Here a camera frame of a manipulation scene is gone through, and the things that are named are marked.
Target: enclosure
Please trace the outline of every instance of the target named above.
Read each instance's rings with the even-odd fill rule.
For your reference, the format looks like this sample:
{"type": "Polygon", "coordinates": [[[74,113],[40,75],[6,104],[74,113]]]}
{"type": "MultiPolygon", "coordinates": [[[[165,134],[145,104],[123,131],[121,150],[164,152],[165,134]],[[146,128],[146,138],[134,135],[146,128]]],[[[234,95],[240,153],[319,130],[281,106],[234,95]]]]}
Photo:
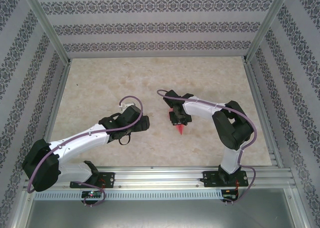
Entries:
{"type": "Polygon", "coordinates": [[[0,10],[1,227],[320,227],[320,0],[0,0],[0,10]],[[243,153],[256,170],[246,198],[225,206],[226,188],[204,187],[223,154],[215,127],[192,118],[181,135],[157,89],[242,106],[258,132],[243,153]],[[106,202],[84,207],[89,189],[68,182],[28,194],[34,142],[89,128],[126,95],[142,100],[150,129],[72,161],[114,173],[106,202]]]}

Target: beige floor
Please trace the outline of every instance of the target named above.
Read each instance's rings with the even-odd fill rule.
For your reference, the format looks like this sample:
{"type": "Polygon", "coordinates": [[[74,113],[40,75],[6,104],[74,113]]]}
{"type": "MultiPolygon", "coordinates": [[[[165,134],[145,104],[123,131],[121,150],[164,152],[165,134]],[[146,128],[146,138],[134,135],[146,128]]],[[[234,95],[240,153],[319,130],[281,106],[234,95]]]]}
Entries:
{"type": "Polygon", "coordinates": [[[219,165],[223,145],[212,121],[193,117],[181,136],[168,119],[169,107],[157,89],[218,103],[237,101],[258,130],[242,163],[271,165],[267,146],[240,57],[154,57],[73,59],[51,140],[81,132],[103,117],[120,112],[119,100],[139,97],[150,129],[135,133],[131,142],[117,141],[75,157],[96,166],[219,165]]]}

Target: cable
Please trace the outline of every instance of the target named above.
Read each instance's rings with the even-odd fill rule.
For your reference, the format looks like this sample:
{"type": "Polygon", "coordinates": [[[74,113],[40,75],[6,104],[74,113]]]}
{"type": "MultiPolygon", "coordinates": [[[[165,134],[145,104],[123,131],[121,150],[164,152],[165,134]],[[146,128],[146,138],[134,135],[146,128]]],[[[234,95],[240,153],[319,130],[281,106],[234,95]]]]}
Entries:
{"type": "Polygon", "coordinates": [[[238,201],[240,201],[245,194],[247,194],[247,192],[249,191],[249,189],[251,188],[251,186],[254,184],[254,181],[256,179],[256,171],[253,167],[251,166],[243,166],[241,165],[240,161],[241,161],[241,157],[242,157],[242,154],[244,152],[244,149],[247,148],[248,146],[252,145],[256,139],[257,139],[257,128],[256,126],[254,125],[254,123],[250,120],[249,117],[247,117],[245,114],[237,111],[237,110],[234,110],[232,108],[228,108],[228,107],[225,107],[225,106],[221,106],[221,105],[218,105],[217,103],[214,103],[214,102],[207,102],[207,101],[202,101],[202,100],[195,100],[195,99],[185,99],[185,98],[177,98],[177,97],[169,97],[169,96],[165,96],[163,94],[161,94],[160,92],[165,92],[167,93],[168,91],[164,90],[164,89],[159,89],[156,91],[158,95],[160,95],[161,97],[164,97],[164,98],[167,98],[167,99],[171,99],[171,100],[178,100],[178,101],[188,101],[188,102],[198,102],[198,103],[203,103],[203,104],[206,104],[206,105],[209,105],[209,106],[214,106],[214,107],[217,107],[217,108],[221,108],[221,109],[225,109],[225,110],[228,110],[230,112],[233,112],[235,114],[238,114],[240,116],[242,116],[243,118],[245,118],[251,125],[251,127],[253,128],[253,131],[254,131],[254,135],[253,135],[253,139],[246,145],[244,145],[242,148],[241,148],[241,151],[240,151],[240,154],[238,156],[238,165],[243,167],[243,168],[249,168],[249,169],[252,169],[253,170],[253,178],[252,178],[252,181],[251,183],[249,184],[248,188],[245,190],[245,192],[242,194],[241,197],[239,197],[236,201],[232,202],[232,204],[234,203],[237,203],[238,201]]]}
{"type": "MultiPolygon", "coordinates": [[[[60,145],[56,146],[56,147],[53,148],[51,151],[49,151],[49,152],[41,159],[41,161],[37,164],[36,168],[34,169],[32,175],[31,175],[31,177],[30,177],[30,180],[29,180],[28,187],[27,187],[26,191],[27,191],[28,193],[32,193],[32,192],[35,191],[34,189],[31,190],[31,185],[32,185],[32,183],[33,183],[33,181],[34,181],[34,179],[35,179],[35,176],[36,176],[39,168],[41,167],[41,165],[45,162],[45,160],[46,160],[51,154],[53,154],[53,153],[54,153],[56,150],[58,150],[59,148],[62,148],[62,146],[65,146],[67,143],[69,143],[69,142],[71,142],[71,141],[73,141],[73,140],[75,140],[75,139],[78,139],[78,138],[80,138],[80,137],[83,137],[83,136],[87,136],[87,135],[90,136],[91,134],[100,133],[100,132],[115,132],[115,131],[121,131],[121,130],[125,130],[125,129],[127,129],[127,128],[130,128],[130,127],[134,126],[134,125],[140,120],[140,118],[142,117],[144,107],[143,107],[143,105],[142,105],[142,102],[141,102],[137,97],[135,97],[135,96],[125,96],[123,99],[120,100],[119,105],[121,105],[121,103],[122,103],[125,99],[127,99],[127,98],[133,98],[133,99],[137,100],[138,103],[140,104],[140,110],[141,110],[141,111],[140,111],[140,114],[139,114],[138,118],[137,118],[134,122],[132,122],[131,124],[129,124],[129,125],[127,125],[127,126],[120,127],[120,128],[103,129],[103,130],[97,130],[97,131],[92,131],[92,132],[88,132],[88,133],[83,133],[83,134],[77,135],[77,136],[75,136],[75,137],[70,138],[69,140],[66,140],[66,141],[62,142],[60,145]]],[[[105,194],[105,192],[103,191],[103,189],[101,189],[101,188],[99,188],[99,187],[96,187],[96,186],[92,186],[92,185],[90,185],[90,184],[82,183],[82,182],[76,182],[76,183],[82,184],[82,185],[85,185],[85,186],[88,186],[88,187],[93,187],[93,188],[96,188],[96,189],[99,189],[99,190],[102,190],[102,192],[103,192],[103,194],[104,194],[103,199],[102,199],[100,202],[97,202],[97,203],[100,204],[101,202],[103,202],[103,201],[105,200],[105,198],[106,198],[105,195],[106,195],[106,194],[105,194]]]]}

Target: floor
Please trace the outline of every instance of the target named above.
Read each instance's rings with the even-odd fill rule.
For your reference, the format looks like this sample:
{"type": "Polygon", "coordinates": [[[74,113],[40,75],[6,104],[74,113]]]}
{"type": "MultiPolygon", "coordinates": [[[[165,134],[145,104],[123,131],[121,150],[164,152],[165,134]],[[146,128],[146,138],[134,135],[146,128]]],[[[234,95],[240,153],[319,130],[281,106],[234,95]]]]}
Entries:
{"type": "Polygon", "coordinates": [[[51,140],[69,137],[121,112],[120,99],[134,95],[143,103],[150,128],[132,134],[126,146],[113,141],[80,154],[72,162],[90,160],[96,166],[219,165],[224,147],[213,122],[193,117],[180,135],[171,125],[169,107],[156,94],[157,89],[191,93],[217,103],[237,101],[258,130],[257,141],[245,150],[242,164],[271,165],[240,57],[73,59],[51,140]]]}

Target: damask pattern wall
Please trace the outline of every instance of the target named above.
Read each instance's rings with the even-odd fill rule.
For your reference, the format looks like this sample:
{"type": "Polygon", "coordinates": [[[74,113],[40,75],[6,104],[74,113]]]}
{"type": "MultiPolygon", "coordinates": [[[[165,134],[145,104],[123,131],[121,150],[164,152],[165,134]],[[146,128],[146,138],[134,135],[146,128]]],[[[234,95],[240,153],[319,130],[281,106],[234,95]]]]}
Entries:
{"type": "Polygon", "coordinates": [[[39,0],[71,58],[245,55],[273,0],[39,0]]]}
{"type": "Polygon", "coordinates": [[[45,134],[64,65],[26,0],[0,0],[0,228],[21,193],[21,164],[45,134]]]}
{"type": "Polygon", "coordinates": [[[320,0],[285,0],[251,62],[311,227],[320,227],[320,0]]]}

